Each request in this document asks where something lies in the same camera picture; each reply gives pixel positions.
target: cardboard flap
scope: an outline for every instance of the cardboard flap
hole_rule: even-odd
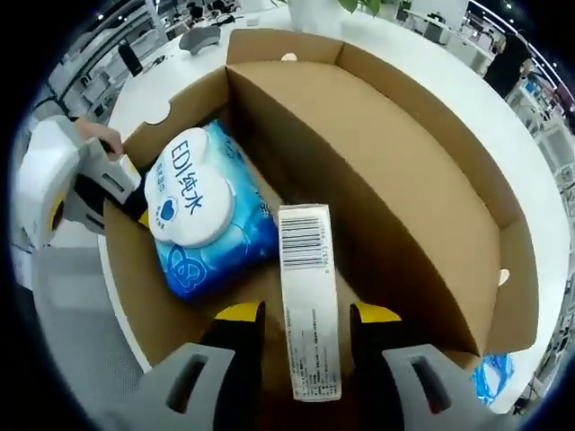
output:
[[[138,169],[148,166],[174,137],[213,116],[226,105],[227,98],[226,71],[222,67],[173,96],[166,119],[138,126],[124,142],[126,154]]]
[[[234,30],[227,49],[228,65],[249,61],[280,61],[294,53],[298,61],[334,64],[343,42],[283,30]]]
[[[503,229],[501,267],[509,279],[499,287],[486,350],[504,353],[528,348],[535,342],[539,315],[537,271],[531,235],[522,216]]]

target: plant pot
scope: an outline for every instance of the plant pot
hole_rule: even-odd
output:
[[[337,0],[287,0],[294,31],[341,39],[345,10]]]

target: white table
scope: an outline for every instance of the white table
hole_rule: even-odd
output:
[[[288,29],[288,9],[260,13],[260,27]],[[173,40],[150,59],[169,58],[146,75],[127,80],[112,113],[110,126],[123,138],[142,121],[158,122],[168,111],[168,101],[188,84],[222,66],[233,28],[245,20],[222,27],[218,47],[208,47],[196,57],[179,51]],[[506,412],[525,389],[537,368],[557,321],[568,271],[570,236],[562,202],[553,176],[533,138],[515,113],[481,77],[450,53],[420,35],[385,20],[362,13],[346,17],[342,38],[399,68],[433,92],[489,151],[517,196],[529,226],[539,283],[539,322],[535,344],[512,354],[515,373],[492,408]],[[102,269],[114,311],[138,362],[150,369],[119,303],[111,274],[105,237],[100,237]]]

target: person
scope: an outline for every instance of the person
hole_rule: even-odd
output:
[[[508,35],[499,41],[499,54],[493,59],[483,78],[503,99],[531,67],[531,52],[524,34],[525,32],[520,30],[517,34]]]

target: wet wipes package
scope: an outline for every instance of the wet wipes package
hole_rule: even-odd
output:
[[[168,286],[183,299],[278,255],[268,205],[217,121],[175,137],[147,174],[144,192]]]

